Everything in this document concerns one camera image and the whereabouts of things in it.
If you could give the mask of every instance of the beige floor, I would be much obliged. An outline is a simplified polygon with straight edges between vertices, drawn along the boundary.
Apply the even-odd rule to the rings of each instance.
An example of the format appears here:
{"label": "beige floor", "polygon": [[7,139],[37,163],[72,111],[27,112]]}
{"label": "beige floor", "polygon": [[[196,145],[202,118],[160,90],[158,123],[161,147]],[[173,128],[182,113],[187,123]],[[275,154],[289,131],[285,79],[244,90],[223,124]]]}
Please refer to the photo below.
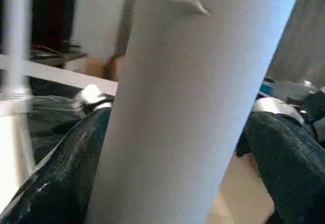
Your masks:
{"label": "beige floor", "polygon": [[233,156],[206,224],[263,224],[273,201],[247,159]]}

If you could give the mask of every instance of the tile floor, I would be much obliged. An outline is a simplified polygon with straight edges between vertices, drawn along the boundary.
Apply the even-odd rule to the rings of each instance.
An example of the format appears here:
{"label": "tile floor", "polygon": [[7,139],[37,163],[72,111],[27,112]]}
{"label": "tile floor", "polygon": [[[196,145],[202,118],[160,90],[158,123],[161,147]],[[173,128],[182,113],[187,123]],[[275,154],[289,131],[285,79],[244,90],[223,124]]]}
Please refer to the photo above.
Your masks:
{"label": "tile floor", "polygon": [[273,201],[246,158],[232,157],[206,224],[263,224]]}

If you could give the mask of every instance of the white wall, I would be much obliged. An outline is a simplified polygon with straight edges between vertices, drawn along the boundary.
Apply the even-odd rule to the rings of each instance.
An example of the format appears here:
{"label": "white wall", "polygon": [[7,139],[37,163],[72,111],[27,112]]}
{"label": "white wall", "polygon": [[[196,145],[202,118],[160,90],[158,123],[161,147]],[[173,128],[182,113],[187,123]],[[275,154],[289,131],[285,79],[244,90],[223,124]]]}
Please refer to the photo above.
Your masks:
{"label": "white wall", "polygon": [[76,0],[73,39],[89,56],[107,60],[116,50],[124,0]]}

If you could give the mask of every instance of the white cylinder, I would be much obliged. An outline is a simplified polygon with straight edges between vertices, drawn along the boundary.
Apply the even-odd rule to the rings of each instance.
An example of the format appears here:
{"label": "white cylinder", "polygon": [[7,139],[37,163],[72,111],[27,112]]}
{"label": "white cylinder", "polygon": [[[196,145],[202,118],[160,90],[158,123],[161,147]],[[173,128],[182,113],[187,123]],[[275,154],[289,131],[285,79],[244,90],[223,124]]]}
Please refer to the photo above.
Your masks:
{"label": "white cylinder", "polygon": [[137,0],[86,223],[204,223],[296,0],[199,1]]}
{"label": "white cylinder", "polygon": [[4,47],[9,69],[5,93],[26,93],[24,88],[24,63],[29,58],[31,0],[6,0]]}

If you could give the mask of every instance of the gray curtain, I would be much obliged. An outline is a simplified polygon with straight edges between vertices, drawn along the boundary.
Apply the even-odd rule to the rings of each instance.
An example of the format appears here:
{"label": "gray curtain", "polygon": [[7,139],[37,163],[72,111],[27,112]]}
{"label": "gray curtain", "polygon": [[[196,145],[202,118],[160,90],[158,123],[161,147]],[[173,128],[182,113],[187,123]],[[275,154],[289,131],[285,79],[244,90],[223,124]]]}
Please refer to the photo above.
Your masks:
{"label": "gray curtain", "polygon": [[325,0],[297,0],[268,75],[325,86]]}

